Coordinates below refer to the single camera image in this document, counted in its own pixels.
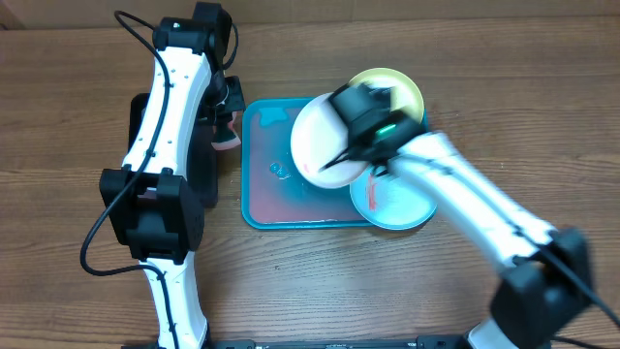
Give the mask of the green and pink sponge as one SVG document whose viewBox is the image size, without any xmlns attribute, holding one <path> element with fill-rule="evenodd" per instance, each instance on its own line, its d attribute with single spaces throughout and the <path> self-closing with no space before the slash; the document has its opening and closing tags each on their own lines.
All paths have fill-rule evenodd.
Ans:
<svg viewBox="0 0 620 349">
<path fill-rule="evenodd" d="M 234 129 L 237 112 L 218 115 L 213 123 L 212 146 L 217 151 L 224 151 L 241 145 L 241 140 Z"/>
</svg>

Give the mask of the white plate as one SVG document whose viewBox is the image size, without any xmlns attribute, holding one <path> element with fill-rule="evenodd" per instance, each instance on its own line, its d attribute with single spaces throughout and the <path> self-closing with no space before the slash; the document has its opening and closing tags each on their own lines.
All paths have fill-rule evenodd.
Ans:
<svg viewBox="0 0 620 349">
<path fill-rule="evenodd" d="M 329 104 L 329 96 L 314 98 L 299 112 L 291 133 L 291 154 L 297 170 L 311 184 L 338 189 L 355 181 L 368 164 L 347 160 L 324 170 L 347 148 L 347 128 Z"/>
</svg>

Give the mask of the light blue plate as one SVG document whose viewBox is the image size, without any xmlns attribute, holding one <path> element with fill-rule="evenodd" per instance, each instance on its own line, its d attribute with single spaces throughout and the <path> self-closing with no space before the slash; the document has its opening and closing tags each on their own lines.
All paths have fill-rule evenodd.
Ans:
<svg viewBox="0 0 620 349">
<path fill-rule="evenodd" d="M 350 186 L 357 212 L 371 224 L 402 231 L 421 227 L 437 204 L 420 190 L 392 175 L 378 176 L 368 168 Z"/>
</svg>

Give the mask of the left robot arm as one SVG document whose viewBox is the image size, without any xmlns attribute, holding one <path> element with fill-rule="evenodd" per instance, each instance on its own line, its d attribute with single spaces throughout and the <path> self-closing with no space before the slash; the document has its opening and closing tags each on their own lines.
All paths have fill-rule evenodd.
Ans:
<svg viewBox="0 0 620 349">
<path fill-rule="evenodd" d="M 96 232 L 109 220 L 118 242 L 144 272 L 159 322 L 157 348 L 207 348 L 195 253 L 204 214 L 217 202 L 216 151 L 240 144 L 233 128 L 245 103 L 238 77 L 227 76 L 238 30 L 215 4 L 189 19 L 165 17 L 145 43 L 154 58 L 147 93 L 131 104 L 128 152 L 120 168 L 105 169 L 105 210 L 80 250 L 84 270 Z"/>
</svg>

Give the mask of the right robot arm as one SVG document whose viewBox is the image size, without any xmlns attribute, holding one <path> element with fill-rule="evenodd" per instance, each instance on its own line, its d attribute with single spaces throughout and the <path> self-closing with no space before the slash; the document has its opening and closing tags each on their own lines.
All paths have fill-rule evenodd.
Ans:
<svg viewBox="0 0 620 349">
<path fill-rule="evenodd" d="M 398 111 L 350 125 L 352 160 L 382 165 L 421 190 L 466 235 L 501 278 L 471 348 L 540 348 L 591 304 L 590 253 L 576 228 L 558 230 L 476 170 L 442 132 Z"/>
</svg>

